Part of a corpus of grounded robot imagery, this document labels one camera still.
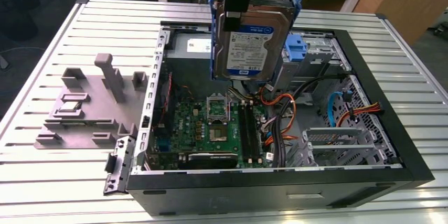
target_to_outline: open computer tower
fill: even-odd
[[[243,87],[209,76],[209,27],[163,24],[137,134],[111,154],[107,195],[129,193],[152,215],[224,214],[356,207],[433,179],[348,32],[292,33],[307,44],[303,60],[285,49],[268,84]],[[273,167],[265,124],[277,108],[245,91],[260,96],[265,87],[271,101],[309,78],[343,73],[296,99],[287,165]],[[379,111],[353,110],[372,104]]]

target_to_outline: blue plastic bracket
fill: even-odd
[[[292,62],[300,62],[307,55],[307,43],[303,42],[299,34],[289,34],[287,37],[285,48]]]

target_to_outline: motherboard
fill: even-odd
[[[264,106],[227,102],[220,97],[213,94],[207,101],[176,104],[171,137],[156,137],[160,152],[149,155],[153,169],[269,166],[257,133]]]

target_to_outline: green circuit board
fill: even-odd
[[[209,123],[207,120],[205,102],[181,102],[176,105],[173,118],[173,133],[171,139],[157,139],[160,162],[164,169],[173,169],[175,153],[181,152],[231,152],[239,155],[237,168],[267,167],[264,162],[247,163],[243,161],[240,122],[236,103],[228,106],[211,104],[213,114],[225,114],[229,110],[229,120],[225,123]],[[253,106],[253,115],[257,119],[264,116],[264,107]]]

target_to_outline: label sticker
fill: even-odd
[[[273,27],[243,25],[231,32],[227,69],[231,74],[256,75],[261,72],[268,50],[264,43],[272,38]]]
[[[188,39],[187,52],[212,52],[212,40]]]

